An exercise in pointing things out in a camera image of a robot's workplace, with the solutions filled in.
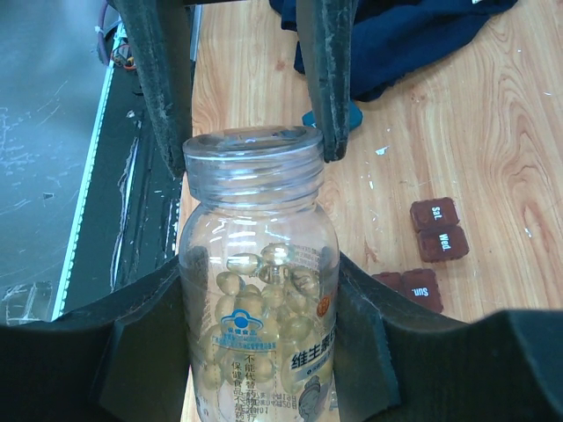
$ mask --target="blue logo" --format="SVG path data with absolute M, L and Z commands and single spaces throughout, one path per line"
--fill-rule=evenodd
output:
M 221 318 L 221 324 L 233 323 L 236 328 L 246 331 L 257 331 L 264 327 L 264 324 L 256 318 L 252 318 L 243 309 L 235 309 L 232 314 Z

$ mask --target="white debris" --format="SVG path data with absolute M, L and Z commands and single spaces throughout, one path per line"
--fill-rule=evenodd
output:
M 378 154 L 379 156 L 384 156 L 385 152 L 387 152 L 388 148 L 389 148 L 389 145 L 387 145 L 386 147 L 380 148 L 380 149 L 376 149 L 376 154 Z

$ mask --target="wire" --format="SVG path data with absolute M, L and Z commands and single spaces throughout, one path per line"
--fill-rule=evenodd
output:
M 128 47 L 128 53 L 129 53 L 131 46 L 127 42 L 125 42 L 123 44 L 120 44 L 118 47 L 116 47 L 112 50 L 112 53 L 110 55 L 110 59 L 117 66 L 120 66 L 120 67 L 124 68 L 125 70 L 135 70 L 135 69 L 137 69 L 137 67 L 135 65 L 135 59 L 132 55 L 128 54 L 128 57 L 125 57 L 120 53 L 119 56 L 117 56 L 116 52 L 118 50 L 120 50 L 121 48 L 124 48 L 124 47 Z

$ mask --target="navy blue cloth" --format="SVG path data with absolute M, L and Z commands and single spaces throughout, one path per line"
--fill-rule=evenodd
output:
M 269 0 L 281 28 L 296 31 L 296 0 Z M 352 31 L 350 97 L 379 98 L 418 68 L 468 44 L 495 13 L 517 0 L 360 0 Z M 297 43 L 294 68 L 304 73 Z

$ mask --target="glass jar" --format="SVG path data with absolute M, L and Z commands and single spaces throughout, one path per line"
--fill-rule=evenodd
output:
M 312 127 L 184 144 L 200 205 L 179 262 L 203 422 L 313 422 L 328 412 L 339 248 L 316 202 L 322 145 Z

